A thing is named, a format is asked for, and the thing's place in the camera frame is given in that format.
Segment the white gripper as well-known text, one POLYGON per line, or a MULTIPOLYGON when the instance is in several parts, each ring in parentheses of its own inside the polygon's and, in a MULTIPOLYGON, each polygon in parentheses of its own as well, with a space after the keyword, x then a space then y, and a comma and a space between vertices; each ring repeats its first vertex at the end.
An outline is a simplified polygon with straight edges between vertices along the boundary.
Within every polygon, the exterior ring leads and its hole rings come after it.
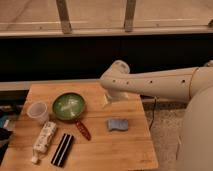
POLYGON ((128 94, 126 92, 106 90, 104 92, 104 102, 103 106, 106 107, 114 102, 119 102, 128 99, 128 94))

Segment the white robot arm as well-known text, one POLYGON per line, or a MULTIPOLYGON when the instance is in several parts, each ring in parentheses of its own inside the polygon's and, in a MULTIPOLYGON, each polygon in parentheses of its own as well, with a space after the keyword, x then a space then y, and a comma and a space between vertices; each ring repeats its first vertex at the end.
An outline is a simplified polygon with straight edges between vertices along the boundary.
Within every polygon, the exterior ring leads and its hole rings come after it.
POLYGON ((213 66, 132 74, 126 62, 117 60, 100 85, 108 104, 129 93, 186 102, 176 171, 213 171, 213 66))

